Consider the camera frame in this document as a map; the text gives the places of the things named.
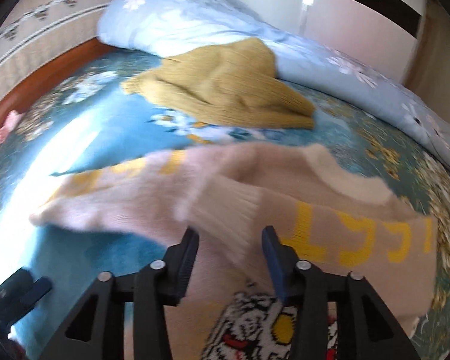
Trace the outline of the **fluffy pink yellow sweater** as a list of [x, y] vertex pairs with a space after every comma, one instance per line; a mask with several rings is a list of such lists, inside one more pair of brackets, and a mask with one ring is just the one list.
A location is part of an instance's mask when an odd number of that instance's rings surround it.
[[345, 171], [322, 145], [163, 150], [54, 178], [30, 219], [173, 245], [200, 236], [188, 293], [167, 309], [175, 359], [285, 359], [297, 312], [274, 296], [262, 230], [323, 271], [364, 275], [408, 335], [435, 286], [435, 219], [378, 177]]

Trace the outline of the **wooden bed frame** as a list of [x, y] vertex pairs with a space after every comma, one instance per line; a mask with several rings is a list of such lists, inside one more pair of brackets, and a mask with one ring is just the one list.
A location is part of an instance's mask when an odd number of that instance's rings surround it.
[[0, 128], [11, 111], [26, 112], [36, 100], [72, 73], [114, 50], [115, 47], [102, 44], [94, 38], [39, 67], [0, 101]]

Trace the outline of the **mustard yellow knit sweater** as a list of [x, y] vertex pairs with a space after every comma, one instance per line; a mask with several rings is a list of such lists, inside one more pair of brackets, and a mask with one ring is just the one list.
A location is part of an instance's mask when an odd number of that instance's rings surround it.
[[313, 103], [277, 80], [274, 53], [254, 37], [164, 58], [122, 88], [209, 125], [314, 127]]

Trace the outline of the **white black sliding wardrobe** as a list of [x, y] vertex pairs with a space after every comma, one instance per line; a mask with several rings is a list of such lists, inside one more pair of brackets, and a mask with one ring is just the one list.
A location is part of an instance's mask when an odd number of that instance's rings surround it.
[[240, 0], [266, 23], [338, 50], [393, 80], [409, 71], [427, 0]]

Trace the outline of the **teal floral bed sheet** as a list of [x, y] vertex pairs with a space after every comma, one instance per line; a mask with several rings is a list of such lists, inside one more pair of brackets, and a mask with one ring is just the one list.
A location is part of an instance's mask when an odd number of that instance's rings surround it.
[[32, 204], [51, 174], [106, 167], [162, 149], [196, 144], [268, 141], [322, 144], [345, 169], [381, 177], [421, 213], [438, 218], [443, 233], [435, 297], [418, 323], [413, 344], [423, 359], [450, 351], [450, 174], [414, 140], [355, 106], [310, 88], [312, 130], [209, 127], [176, 111], [125, 94], [121, 82], [157, 57], [113, 51], [83, 67], [42, 96], [0, 145], [0, 283], [21, 267], [46, 276], [53, 290], [12, 330], [37, 359], [80, 295], [99, 272], [136, 272], [163, 256], [165, 247], [134, 235], [76, 234], [30, 224]]

